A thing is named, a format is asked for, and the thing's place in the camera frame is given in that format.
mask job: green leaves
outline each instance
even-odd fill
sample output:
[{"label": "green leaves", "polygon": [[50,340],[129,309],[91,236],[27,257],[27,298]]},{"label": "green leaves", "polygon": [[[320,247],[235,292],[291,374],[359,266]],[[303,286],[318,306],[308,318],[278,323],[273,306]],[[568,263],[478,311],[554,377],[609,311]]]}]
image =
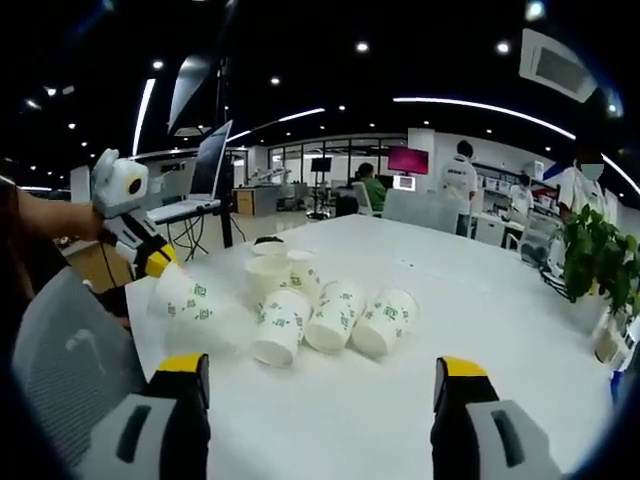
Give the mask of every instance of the green leaves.
[{"label": "green leaves", "polygon": [[640,248],[632,235],[622,236],[615,225],[588,205],[571,214],[563,227],[566,245],[564,280],[569,299],[575,302],[598,283],[613,313],[629,304],[640,313]]}]

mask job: person in green shirt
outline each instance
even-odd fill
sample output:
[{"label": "person in green shirt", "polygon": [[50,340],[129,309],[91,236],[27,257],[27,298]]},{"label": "person in green shirt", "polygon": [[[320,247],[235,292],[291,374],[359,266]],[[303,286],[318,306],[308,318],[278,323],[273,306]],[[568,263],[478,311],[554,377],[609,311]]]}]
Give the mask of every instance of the person in green shirt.
[{"label": "person in green shirt", "polygon": [[384,200],[387,197],[387,189],[380,183],[380,180],[373,176],[373,165],[362,163],[356,172],[356,180],[364,183],[374,212],[381,212],[384,209]]}]

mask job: white paper cup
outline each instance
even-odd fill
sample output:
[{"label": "white paper cup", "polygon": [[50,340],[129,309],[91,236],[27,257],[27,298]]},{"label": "white paper cup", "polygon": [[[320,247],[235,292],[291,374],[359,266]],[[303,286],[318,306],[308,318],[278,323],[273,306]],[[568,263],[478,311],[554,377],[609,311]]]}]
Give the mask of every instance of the white paper cup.
[{"label": "white paper cup", "polygon": [[261,255],[286,255],[287,246],[284,242],[262,242],[251,247],[256,256]]},{"label": "white paper cup", "polygon": [[315,255],[306,250],[292,250],[287,257],[291,262],[291,288],[302,292],[315,305],[320,294],[320,277],[314,266]]},{"label": "white paper cup", "polygon": [[305,329],[307,342],[321,352],[339,352],[347,343],[364,307],[364,291],[358,285],[350,282],[328,283]]},{"label": "white paper cup", "polygon": [[274,367],[290,365],[310,315],[311,304],[300,292],[287,288],[271,293],[258,319],[253,356]]},{"label": "white paper cup", "polygon": [[196,282],[175,262],[158,279],[148,310],[176,321],[207,320],[213,313],[211,291]]},{"label": "white paper cup", "polygon": [[245,271],[256,304],[279,288],[286,288],[291,282],[291,263],[286,256],[263,255],[247,261]]},{"label": "white paper cup", "polygon": [[404,290],[383,290],[358,319],[353,329],[353,343],[373,358],[389,353],[393,345],[418,317],[418,304]]}]

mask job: face mask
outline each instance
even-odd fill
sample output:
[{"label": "face mask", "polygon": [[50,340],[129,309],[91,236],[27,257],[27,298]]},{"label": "face mask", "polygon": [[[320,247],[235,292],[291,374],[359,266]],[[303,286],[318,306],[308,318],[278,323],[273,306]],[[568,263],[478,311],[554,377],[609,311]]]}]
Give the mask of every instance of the face mask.
[{"label": "face mask", "polygon": [[587,180],[597,180],[602,175],[604,165],[601,163],[583,163],[580,170]]}]

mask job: ceiling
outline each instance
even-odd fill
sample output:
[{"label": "ceiling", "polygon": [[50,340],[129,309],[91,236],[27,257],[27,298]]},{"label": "ceiling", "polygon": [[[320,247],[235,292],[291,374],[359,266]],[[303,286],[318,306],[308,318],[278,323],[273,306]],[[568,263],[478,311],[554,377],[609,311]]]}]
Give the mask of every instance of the ceiling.
[{"label": "ceiling", "polygon": [[[525,21],[524,0],[103,0],[64,9],[55,2],[24,3],[3,12],[1,33],[7,83],[0,96],[5,134],[0,158],[11,160],[4,160],[2,171],[21,184],[66,186],[70,168],[91,164],[106,147],[130,154],[140,98],[152,77],[156,86],[139,153],[197,146],[197,136],[184,140],[167,134],[175,79],[193,53],[231,59],[224,103],[233,133],[326,109],[267,126],[238,139],[237,146],[406,132],[429,121],[437,131],[491,139],[564,164],[573,159],[572,141],[522,119],[462,106],[393,102],[399,96],[441,97],[512,109],[587,132],[636,183],[640,180],[634,144],[640,94],[632,88],[635,67],[625,57],[638,42],[631,6],[622,1],[549,0],[546,19],[535,23]],[[609,118],[596,96],[580,104],[520,78],[525,26],[570,45],[600,81],[615,87],[624,116]],[[508,55],[496,51],[502,40],[510,42]],[[360,41],[368,43],[368,52],[356,51]],[[163,68],[154,70],[158,60]],[[280,85],[270,83],[273,76]],[[64,95],[62,89],[71,85],[74,91]],[[56,94],[49,96],[45,87]],[[215,78],[206,81],[178,127],[214,126],[216,90]],[[38,108],[27,105],[28,99]],[[624,203],[640,207],[638,195],[612,169],[605,169],[602,181],[622,193]]]}]

